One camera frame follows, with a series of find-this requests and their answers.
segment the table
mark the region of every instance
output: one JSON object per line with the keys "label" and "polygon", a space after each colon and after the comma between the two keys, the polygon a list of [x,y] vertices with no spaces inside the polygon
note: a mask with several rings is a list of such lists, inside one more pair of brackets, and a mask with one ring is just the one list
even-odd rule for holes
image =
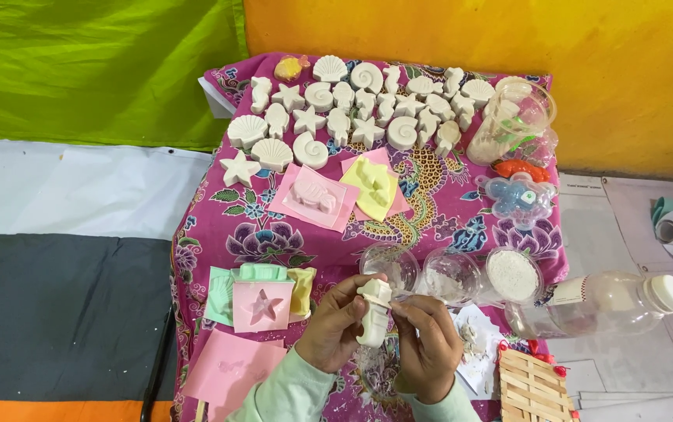
{"label": "table", "polygon": [[[273,69],[283,53],[257,55],[240,63],[212,69],[204,74],[207,82],[233,104],[235,116],[251,114],[253,76],[266,76],[272,80],[272,93],[278,91],[278,81]],[[317,56],[309,56],[314,64]],[[345,61],[351,69],[360,60]],[[371,62],[379,68],[389,64],[401,67],[399,79],[403,93],[408,77],[425,75],[434,81],[443,81],[443,68],[424,64]],[[507,75],[465,72],[464,79],[488,80],[493,85]],[[547,89],[552,75],[521,75]],[[303,85],[315,82],[312,68],[303,70],[300,78],[287,83]],[[468,144],[481,123],[480,112],[471,128],[462,136],[460,145]],[[294,118],[284,140],[292,144]],[[326,129],[317,132],[316,138],[330,151],[327,165],[318,172],[331,179],[341,177],[339,162],[365,151],[362,144],[350,143],[335,147]],[[314,281],[312,299],[319,302],[326,291],[342,279],[359,272],[357,263],[362,250],[379,240],[388,240],[411,248],[417,259],[422,260],[438,247],[451,247],[470,254],[484,263],[487,253],[494,247],[510,245],[528,254],[539,264],[546,283],[561,281],[568,272],[563,252],[560,216],[555,202],[555,212],[547,220],[540,220],[532,231],[521,232],[513,228],[510,220],[499,221],[489,211],[491,200],[477,189],[473,178],[485,174],[495,177],[491,168],[471,164],[461,147],[447,158],[438,158],[432,142],[425,148],[398,151],[385,140],[373,148],[386,147],[393,169],[399,174],[399,185],[412,210],[387,218],[384,222],[351,221],[343,234],[302,222],[298,219],[271,213],[267,210],[275,189],[282,179],[281,173],[260,171],[252,180],[252,188],[240,184],[229,188],[222,183],[224,170],[212,165],[188,206],[184,219],[173,238],[171,292],[173,311],[177,324],[178,377],[175,386],[173,420],[192,420],[196,400],[184,397],[182,387],[186,375],[198,359],[200,350],[208,340],[211,330],[232,333],[230,327],[215,324],[202,318],[207,298],[210,266],[235,268],[243,262],[271,262],[289,267],[314,266],[318,275]],[[215,151],[216,158],[233,158],[237,149],[229,146],[227,135],[222,146]],[[551,182],[558,184],[555,160],[548,168],[553,175]],[[483,311],[501,332],[509,333],[503,313],[499,309]],[[291,346],[300,338],[307,321],[290,324],[286,331],[247,333],[241,336],[253,340],[285,340]],[[323,421],[334,420],[411,420],[411,411],[393,392],[393,378],[398,372],[398,343],[393,326],[384,346],[375,356],[353,358],[341,370],[323,412]],[[526,350],[524,342],[508,334],[512,345]],[[473,401],[482,420],[499,416],[499,404],[494,401]]]}

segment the hand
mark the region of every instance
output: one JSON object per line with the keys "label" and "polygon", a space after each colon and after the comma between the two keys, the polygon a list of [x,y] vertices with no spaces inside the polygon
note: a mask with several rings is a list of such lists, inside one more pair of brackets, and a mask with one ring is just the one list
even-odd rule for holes
{"label": "hand", "polygon": [[391,308],[404,378],[421,403],[440,402],[453,387],[453,373],[464,353],[446,306],[430,296],[416,295],[405,302],[392,301]]}
{"label": "hand", "polygon": [[356,337],[362,335],[362,317],[367,311],[357,288],[370,279],[387,280],[384,274],[354,275],[326,293],[294,346],[304,361],[332,373],[352,357],[360,347]]}

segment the orange fish figurine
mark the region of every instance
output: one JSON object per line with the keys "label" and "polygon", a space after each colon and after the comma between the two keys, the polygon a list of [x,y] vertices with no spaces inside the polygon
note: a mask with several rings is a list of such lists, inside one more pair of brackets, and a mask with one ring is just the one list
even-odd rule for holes
{"label": "orange fish figurine", "polygon": [[300,77],[303,68],[309,67],[307,55],[302,55],[299,59],[294,55],[284,55],[274,68],[274,77],[282,82],[292,82]]}
{"label": "orange fish figurine", "polygon": [[550,179],[550,173],[546,168],[537,167],[519,158],[511,158],[495,165],[494,170],[502,177],[511,177],[514,173],[524,171],[529,173],[531,179],[535,182],[547,182]]}

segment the plastic cup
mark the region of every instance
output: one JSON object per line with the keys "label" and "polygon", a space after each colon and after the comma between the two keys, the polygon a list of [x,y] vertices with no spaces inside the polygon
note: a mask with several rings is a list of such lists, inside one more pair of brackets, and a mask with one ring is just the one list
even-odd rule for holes
{"label": "plastic cup", "polygon": [[427,294],[457,308],[471,304],[484,287],[474,260],[449,248],[438,248],[428,254],[420,280]]}
{"label": "plastic cup", "polygon": [[[495,277],[490,276],[490,258],[496,254],[500,254],[503,251],[513,251],[517,254],[520,254],[522,257],[526,258],[526,261],[534,269],[535,274],[537,275],[537,280],[535,282],[534,290],[527,297],[512,297],[510,294],[507,294],[508,290],[506,289],[507,283],[514,283],[517,279],[520,279],[518,275],[511,274],[509,279],[496,279]],[[487,283],[486,287],[480,292],[480,294],[485,295],[485,297],[491,297],[493,294],[502,298],[506,302],[514,303],[533,303],[536,299],[542,296],[544,290],[544,278],[542,276],[542,271],[539,270],[539,266],[534,262],[528,255],[521,253],[519,249],[512,248],[510,246],[500,246],[499,248],[493,249],[490,254],[487,255],[487,261],[485,263],[485,280]]]}
{"label": "plastic cup", "polygon": [[405,246],[393,242],[377,242],[360,256],[360,273],[383,273],[392,290],[415,292],[420,265]]}
{"label": "plastic cup", "polygon": [[[501,101],[512,101],[519,107],[512,115]],[[487,166],[522,141],[534,139],[552,123],[557,114],[555,100],[536,83],[515,80],[496,92],[489,102],[490,114],[482,121],[467,147],[466,155],[475,165]]]}

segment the dark gray fabric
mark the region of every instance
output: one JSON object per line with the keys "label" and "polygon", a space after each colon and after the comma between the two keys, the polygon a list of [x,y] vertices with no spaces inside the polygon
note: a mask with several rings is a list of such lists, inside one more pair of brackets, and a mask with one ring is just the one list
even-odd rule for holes
{"label": "dark gray fabric", "polygon": [[[170,249],[166,240],[0,235],[0,399],[142,400],[171,301]],[[172,400],[170,347],[160,400]]]}

